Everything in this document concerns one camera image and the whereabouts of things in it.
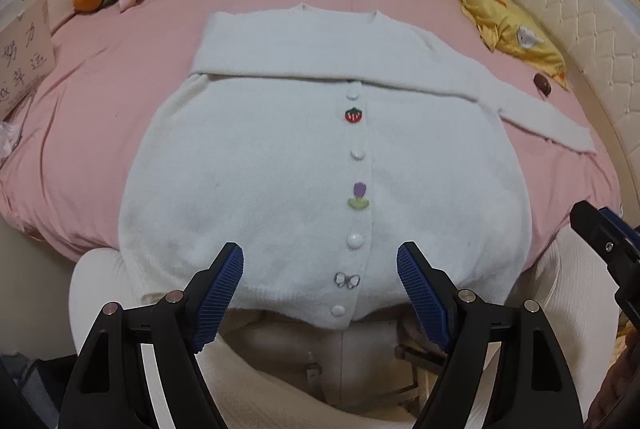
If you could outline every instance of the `white sweater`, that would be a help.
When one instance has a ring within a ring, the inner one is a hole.
[[[184,287],[235,241],[233,307],[343,329],[407,301],[396,250],[413,240],[459,287],[504,301],[531,221],[500,117],[593,150],[555,108],[380,13],[214,14],[192,72],[152,120],[122,201],[142,298]]]

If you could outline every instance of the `tufted headboard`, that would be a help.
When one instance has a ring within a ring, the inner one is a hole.
[[[640,223],[640,13],[626,0],[516,1],[568,52],[600,101],[618,143],[616,150],[603,138],[620,177],[625,219]],[[585,89],[575,88],[579,99]]]

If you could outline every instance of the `white cartoon face on pillow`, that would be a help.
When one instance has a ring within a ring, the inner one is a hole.
[[[536,36],[536,33],[526,26],[521,26],[518,29],[517,35],[518,43],[525,50],[531,50],[535,45],[542,43],[542,40]]]

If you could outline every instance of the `chinese character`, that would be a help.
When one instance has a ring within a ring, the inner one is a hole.
[[[25,36],[27,36],[27,45],[25,46],[25,48],[27,48],[27,46],[29,46],[29,43],[31,43],[31,41],[33,41],[33,34],[36,31],[36,27],[33,24],[33,21],[31,21],[31,26],[29,27],[29,29],[27,30],[27,33],[25,34]]]
[[[15,86],[17,86],[18,84],[20,86],[24,86],[24,73],[22,73],[22,68],[18,68],[17,70],[15,70],[14,83],[15,83]]]
[[[35,70],[40,68],[44,63],[47,62],[47,58],[42,55],[36,53],[33,59],[31,59],[31,69]]]
[[[7,46],[4,47],[4,53],[2,54],[2,59],[6,59],[6,67],[11,66],[11,63],[15,61],[15,56],[18,53],[18,47],[15,45],[15,41],[11,41]]]

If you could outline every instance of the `blue gripper pad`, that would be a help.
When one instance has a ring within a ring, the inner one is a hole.
[[[432,343],[442,351],[449,351],[452,339],[449,335],[447,311],[438,299],[429,281],[422,273],[409,250],[401,245],[398,249],[398,276],[414,307],[422,330]]]
[[[226,309],[236,292],[240,278],[242,278],[243,268],[242,249],[235,245],[212,281],[207,295],[196,312],[195,331],[191,339],[193,349],[196,352],[202,351],[204,345],[216,338],[222,317],[225,316]]]
[[[622,231],[626,237],[628,237],[629,241],[634,244],[636,249],[640,250],[640,234],[638,234],[634,229],[629,227],[626,222],[620,218],[615,212],[613,212],[608,207],[603,207],[600,209],[600,214],[607,218],[611,223],[613,223],[617,228]]]

